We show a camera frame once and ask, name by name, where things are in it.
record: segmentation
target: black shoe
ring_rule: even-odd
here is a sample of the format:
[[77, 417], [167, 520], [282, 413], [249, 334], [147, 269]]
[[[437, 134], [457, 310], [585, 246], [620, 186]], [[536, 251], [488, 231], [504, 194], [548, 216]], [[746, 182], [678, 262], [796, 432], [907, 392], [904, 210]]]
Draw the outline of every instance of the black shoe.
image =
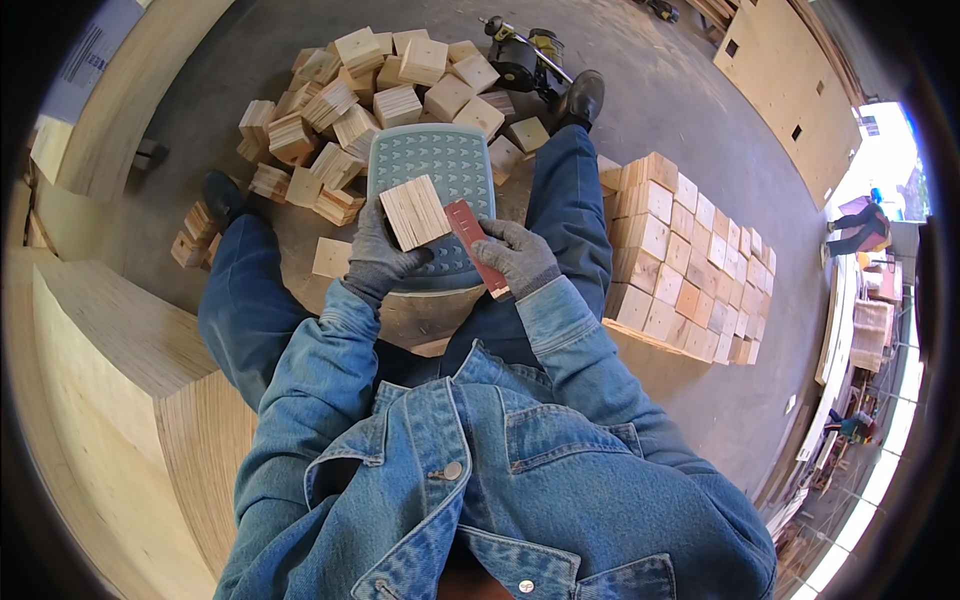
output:
[[223, 171], [212, 169], [204, 175], [201, 186], [206, 208], [223, 233], [240, 215], [251, 212], [247, 198], [237, 184]]
[[557, 105], [558, 121], [552, 132], [573, 124], [589, 132], [603, 107], [604, 89], [599, 71], [588, 69], [578, 75]]

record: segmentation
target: person's left hand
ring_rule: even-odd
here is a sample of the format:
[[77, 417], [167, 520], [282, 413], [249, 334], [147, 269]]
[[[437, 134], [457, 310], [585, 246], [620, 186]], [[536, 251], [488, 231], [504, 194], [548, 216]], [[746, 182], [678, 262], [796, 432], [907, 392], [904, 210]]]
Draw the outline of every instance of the person's left hand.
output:
[[386, 215], [379, 198], [374, 198], [360, 210], [349, 271], [344, 275], [344, 287], [373, 309], [404, 277], [433, 260], [427, 248], [401, 252], [387, 237]]

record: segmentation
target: red sanding block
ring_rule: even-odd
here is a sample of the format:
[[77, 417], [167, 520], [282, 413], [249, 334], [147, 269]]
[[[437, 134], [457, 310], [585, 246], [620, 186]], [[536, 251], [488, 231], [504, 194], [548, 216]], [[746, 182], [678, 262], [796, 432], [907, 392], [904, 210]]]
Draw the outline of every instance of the red sanding block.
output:
[[496, 269], [480, 264], [480, 261], [473, 255], [473, 250], [470, 249], [473, 242], [487, 239], [487, 234], [480, 229], [480, 224], [473, 216], [473, 211], [470, 210], [467, 201], [461, 198], [455, 203], [450, 203], [444, 207], [444, 212], [446, 213], [446, 220], [450, 222], [450, 226], [453, 228], [453, 232], [460, 238], [460, 243], [464, 245], [464, 250], [467, 251], [467, 255], [477, 268], [477, 273], [480, 274], [480, 278], [483, 279], [487, 289], [490, 290], [490, 295], [501, 302], [509, 298], [511, 294], [507, 279]]

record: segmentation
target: glove cuff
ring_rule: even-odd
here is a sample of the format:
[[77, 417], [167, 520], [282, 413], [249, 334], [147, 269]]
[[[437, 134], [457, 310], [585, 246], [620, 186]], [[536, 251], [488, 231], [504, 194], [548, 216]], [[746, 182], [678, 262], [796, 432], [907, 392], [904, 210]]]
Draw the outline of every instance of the glove cuff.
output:
[[373, 314], [379, 317], [383, 299], [394, 289], [396, 280], [385, 274], [382, 269], [366, 261], [350, 262], [350, 269], [344, 275], [344, 287], [354, 296], [367, 303]]
[[514, 293], [514, 298], [523, 300], [559, 276], [560, 267], [554, 263], [541, 271], [539, 275], [525, 282], [518, 290], [511, 288], [510, 291]]

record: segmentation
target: blue pants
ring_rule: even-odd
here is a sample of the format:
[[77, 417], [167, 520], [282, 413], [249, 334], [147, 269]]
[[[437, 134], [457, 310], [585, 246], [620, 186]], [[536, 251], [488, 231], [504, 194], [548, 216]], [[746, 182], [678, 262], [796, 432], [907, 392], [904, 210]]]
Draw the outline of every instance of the blue pants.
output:
[[[596, 153], [587, 132], [571, 125], [537, 151], [537, 166], [526, 227], [541, 235], [597, 319], [610, 287], [612, 248], [604, 225], [603, 194]], [[283, 286], [276, 234], [261, 219], [244, 215], [217, 249], [200, 304], [199, 325], [206, 346], [227, 379], [255, 411], [274, 376], [280, 354], [307, 311]], [[414, 387], [454, 374], [474, 338], [508, 364], [540, 368], [530, 350], [515, 301], [484, 294], [450, 338], [439, 358], [423, 358], [377, 340], [380, 380]]]

